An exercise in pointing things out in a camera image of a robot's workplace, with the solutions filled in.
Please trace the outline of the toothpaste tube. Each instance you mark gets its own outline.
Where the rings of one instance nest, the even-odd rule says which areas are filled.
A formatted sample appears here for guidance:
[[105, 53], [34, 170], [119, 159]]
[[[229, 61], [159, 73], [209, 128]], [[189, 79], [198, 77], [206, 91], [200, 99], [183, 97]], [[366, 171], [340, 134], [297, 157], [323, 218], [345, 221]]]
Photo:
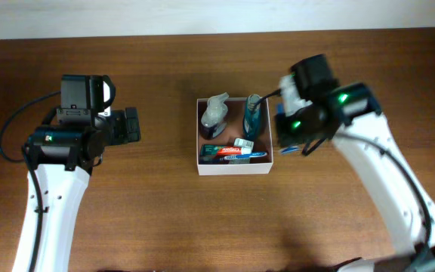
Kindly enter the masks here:
[[202, 145], [199, 155], [200, 156], [228, 156], [228, 155], [245, 155], [250, 154], [252, 148], [248, 147], [231, 147], [226, 145]]

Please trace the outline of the clear pump soap bottle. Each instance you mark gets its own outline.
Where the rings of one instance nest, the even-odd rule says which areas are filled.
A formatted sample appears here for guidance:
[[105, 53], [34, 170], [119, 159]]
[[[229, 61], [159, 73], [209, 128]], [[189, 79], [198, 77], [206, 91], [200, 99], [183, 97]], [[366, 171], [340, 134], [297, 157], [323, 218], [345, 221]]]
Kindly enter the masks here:
[[214, 139], [226, 128], [227, 123], [224, 119], [228, 113], [228, 107], [225, 101], [228, 98], [228, 93], [224, 92], [207, 100], [206, 110], [199, 123], [199, 133], [204, 139]]

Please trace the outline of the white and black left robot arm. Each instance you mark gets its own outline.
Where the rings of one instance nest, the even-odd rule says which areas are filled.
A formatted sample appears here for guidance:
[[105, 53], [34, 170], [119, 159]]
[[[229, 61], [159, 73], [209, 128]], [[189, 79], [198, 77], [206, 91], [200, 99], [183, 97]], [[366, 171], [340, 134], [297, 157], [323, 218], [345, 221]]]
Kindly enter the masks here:
[[22, 146], [28, 198], [14, 271], [66, 271], [76, 218], [106, 147], [141, 139], [137, 110], [112, 110], [107, 75], [64, 75], [60, 105]]

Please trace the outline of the blue white toothbrush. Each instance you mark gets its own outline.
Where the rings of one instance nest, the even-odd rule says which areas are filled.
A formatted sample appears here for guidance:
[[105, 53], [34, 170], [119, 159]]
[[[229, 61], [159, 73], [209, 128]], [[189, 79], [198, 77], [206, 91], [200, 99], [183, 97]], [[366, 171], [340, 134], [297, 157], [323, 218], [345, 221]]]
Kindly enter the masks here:
[[220, 158], [214, 158], [212, 162], [223, 162], [223, 161], [233, 161], [239, 159], [253, 159], [253, 158], [261, 158], [267, 156], [267, 152], [256, 152], [249, 154], [239, 154], [239, 155], [226, 155]]

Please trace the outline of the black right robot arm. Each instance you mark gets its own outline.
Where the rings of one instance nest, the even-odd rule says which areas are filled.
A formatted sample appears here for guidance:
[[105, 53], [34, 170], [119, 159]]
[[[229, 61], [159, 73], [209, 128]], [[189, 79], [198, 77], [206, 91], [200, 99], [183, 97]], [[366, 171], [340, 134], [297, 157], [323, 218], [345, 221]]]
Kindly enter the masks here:
[[350, 163], [390, 234], [394, 255], [361, 257], [332, 271], [435, 271], [435, 202], [400, 152], [379, 102], [361, 83], [340, 85], [323, 54], [303, 59], [280, 79], [275, 116], [281, 147], [310, 155], [331, 141]]

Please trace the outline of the teal mouthwash bottle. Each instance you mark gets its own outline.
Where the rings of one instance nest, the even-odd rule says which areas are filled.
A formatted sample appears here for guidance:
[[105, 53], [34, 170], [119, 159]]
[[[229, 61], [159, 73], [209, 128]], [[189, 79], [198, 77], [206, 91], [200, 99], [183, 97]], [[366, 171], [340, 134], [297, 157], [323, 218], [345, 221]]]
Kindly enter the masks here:
[[261, 97], [252, 94], [245, 102], [245, 113], [243, 116], [243, 134], [246, 140], [255, 141], [261, 129]]

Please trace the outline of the white green soap box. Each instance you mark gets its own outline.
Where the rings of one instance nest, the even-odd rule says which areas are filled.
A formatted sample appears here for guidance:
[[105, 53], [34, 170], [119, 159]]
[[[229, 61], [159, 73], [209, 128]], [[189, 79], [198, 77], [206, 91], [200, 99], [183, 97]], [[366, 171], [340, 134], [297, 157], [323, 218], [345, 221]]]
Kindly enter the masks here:
[[[242, 138], [236, 138], [233, 144], [234, 147], [241, 147], [244, 150], [247, 150], [249, 152], [253, 151], [254, 142], [248, 141], [246, 139]], [[241, 159], [234, 159], [229, 161], [229, 164], [235, 165], [235, 164], [249, 164], [250, 158], [241, 158]]]

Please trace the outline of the blue disposable razor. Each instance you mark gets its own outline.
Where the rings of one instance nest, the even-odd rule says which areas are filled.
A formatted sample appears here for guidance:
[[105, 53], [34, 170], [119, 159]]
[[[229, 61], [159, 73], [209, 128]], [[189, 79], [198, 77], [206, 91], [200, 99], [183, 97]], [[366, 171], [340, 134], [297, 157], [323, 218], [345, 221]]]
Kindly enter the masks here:
[[[284, 114], [285, 113], [283, 104], [276, 105], [276, 113], [277, 114]], [[284, 154], [294, 153], [297, 151], [299, 151], [299, 147], [297, 145], [294, 145], [294, 146], [283, 147], [279, 152], [282, 155], [284, 155]]]

